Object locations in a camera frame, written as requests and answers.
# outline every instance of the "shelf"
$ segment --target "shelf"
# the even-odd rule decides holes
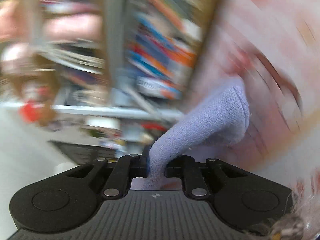
[[[71,68],[74,68],[74,69],[82,70],[82,71],[93,73],[93,74],[98,74],[98,75],[102,74],[102,72],[100,72],[98,70],[94,70],[93,69],[94,67],[87,68],[86,65],[72,63],[72,62],[69,62],[67,60],[60,59],[58,57],[52,56],[49,53],[41,53],[41,55],[43,57],[47,58],[48,60],[51,60],[52,62],[58,63],[58,64],[63,65],[63,66],[71,67]]]
[[[161,12],[181,33],[183,33],[183,24],[180,17],[162,0],[148,0],[153,6]]]
[[[2,102],[1,108],[18,109],[22,106],[20,102]],[[136,119],[136,120],[149,120],[154,121],[155,118],[138,108],[126,107],[91,107],[91,106],[53,106],[60,114],[83,114],[83,115],[99,115],[114,118]],[[183,113],[174,109],[160,109],[159,114],[165,119],[177,122]]]
[[[90,41],[79,41],[79,42],[74,42],[74,41],[67,41],[67,40],[61,40],[61,41],[48,41],[48,44],[51,45],[70,45],[73,47],[79,47],[79,48],[85,48],[85,49],[100,49],[101,46],[95,42],[90,42]]]
[[[144,133],[144,128],[141,125],[124,125],[121,127],[121,140],[126,142],[141,142],[141,135]]]

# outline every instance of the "purple sock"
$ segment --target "purple sock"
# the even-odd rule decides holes
[[[232,145],[249,125],[249,106],[240,78],[231,78],[161,136],[152,146],[147,179],[132,180],[131,189],[158,190],[168,162],[190,147]]]

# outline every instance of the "blurred background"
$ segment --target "blurred background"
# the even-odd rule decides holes
[[[320,167],[319,10],[320,0],[0,0],[0,239],[16,230],[17,190],[140,155],[234,76],[249,128],[199,156],[309,187]]]

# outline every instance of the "red object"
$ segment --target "red object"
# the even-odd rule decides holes
[[[36,122],[40,118],[39,108],[35,106],[34,102],[27,102],[20,108],[20,114],[25,122]]]
[[[49,94],[49,87],[47,86],[42,86],[38,88],[38,93],[41,96],[47,96]]]
[[[166,132],[168,130],[164,126],[162,126],[158,123],[155,123],[155,122],[146,122],[146,123],[142,123],[141,125],[144,129],[147,129],[147,130],[156,129],[156,130],[163,131],[163,132]]]
[[[242,49],[238,49],[235,55],[229,55],[228,60],[231,65],[229,74],[245,75],[248,71],[254,69],[249,55]]]

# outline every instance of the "lavender sock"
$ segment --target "lavender sock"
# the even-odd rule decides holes
[[[161,136],[152,146],[147,179],[132,180],[131,189],[158,190],[168,162],[187,149],[239,142],[249,124],[249,106],[240,78],[231,78]]]

